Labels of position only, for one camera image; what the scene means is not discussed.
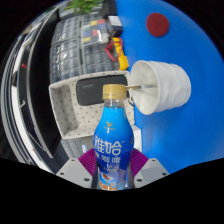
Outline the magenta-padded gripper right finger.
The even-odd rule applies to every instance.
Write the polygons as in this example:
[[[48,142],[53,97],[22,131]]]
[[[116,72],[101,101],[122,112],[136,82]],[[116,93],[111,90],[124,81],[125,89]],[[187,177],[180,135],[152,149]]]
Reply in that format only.
[[[129,188],[141,188],[168,175],[168,171],[156,158],[148,159],[137,149],[132,151],[128,167]]]

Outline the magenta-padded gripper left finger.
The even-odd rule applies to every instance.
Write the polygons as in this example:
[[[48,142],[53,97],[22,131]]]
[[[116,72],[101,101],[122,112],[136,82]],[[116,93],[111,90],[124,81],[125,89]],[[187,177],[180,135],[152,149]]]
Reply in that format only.
[[[57,172],[57,176],[83,188],[96,189],[98,168],[94,150],[90,149],[79,158],[70,158]]]

